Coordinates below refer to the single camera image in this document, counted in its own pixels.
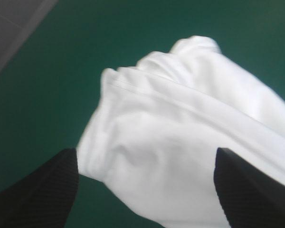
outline crumpled fabric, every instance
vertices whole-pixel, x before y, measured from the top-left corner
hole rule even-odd
[[[285,102],[214,40],[193,36],[103,71],[78,169],[164,227],[226,228],[213,183],[218,147],[285,185]]]

